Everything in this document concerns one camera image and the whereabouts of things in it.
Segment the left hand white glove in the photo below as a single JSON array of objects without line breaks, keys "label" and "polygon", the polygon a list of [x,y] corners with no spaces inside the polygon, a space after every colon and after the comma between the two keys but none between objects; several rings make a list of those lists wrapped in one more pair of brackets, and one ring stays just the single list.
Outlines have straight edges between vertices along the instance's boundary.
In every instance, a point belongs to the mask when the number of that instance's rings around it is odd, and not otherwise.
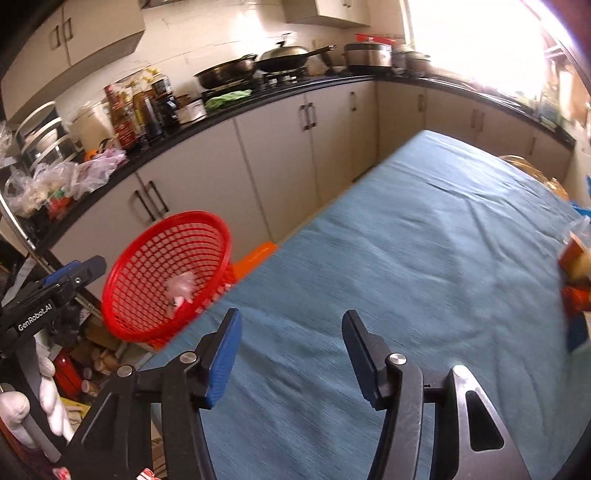
[{"label": "left hand white glove", "polygon": [[[47,417],[48,426],[54,435],[69,442],[73,430],[53,380],[55,367],[47,357],[39,357],[37,363],[40,374],[39,403]],[[22,445],[35,450],[40,446],[22,425],[29,412],[30,403],[23,393],[7,391],[1,394],[2,422]]]}]

